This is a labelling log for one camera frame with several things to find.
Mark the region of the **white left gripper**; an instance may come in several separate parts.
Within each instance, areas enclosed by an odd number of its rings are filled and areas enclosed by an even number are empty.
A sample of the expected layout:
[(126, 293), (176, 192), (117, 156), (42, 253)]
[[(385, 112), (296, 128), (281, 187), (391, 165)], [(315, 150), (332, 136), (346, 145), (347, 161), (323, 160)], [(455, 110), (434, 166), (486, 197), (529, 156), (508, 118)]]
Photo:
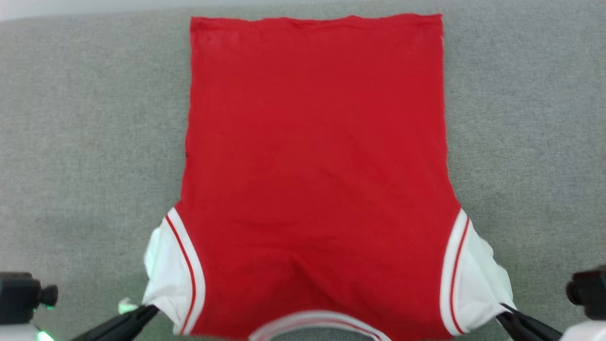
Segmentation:
[[(112, 319), (74, 337), (73, 341), (133, 341), (160, 310), (154, 305), (115, 316)], [(54, 341), (51, 335), (34, 324), (5, 324), (0, 326), (1, 341)]]

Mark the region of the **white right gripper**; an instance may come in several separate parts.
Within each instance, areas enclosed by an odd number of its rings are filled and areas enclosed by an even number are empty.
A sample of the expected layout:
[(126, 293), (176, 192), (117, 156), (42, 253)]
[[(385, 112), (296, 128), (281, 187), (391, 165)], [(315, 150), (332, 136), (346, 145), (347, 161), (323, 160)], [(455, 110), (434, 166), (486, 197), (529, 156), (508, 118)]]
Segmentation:
[(525, 315), (507, 304), (506, 311), (496, 316), (513, 341), (606, 341), (606, 321), (588, 320), (574, 324), (564, 333)]

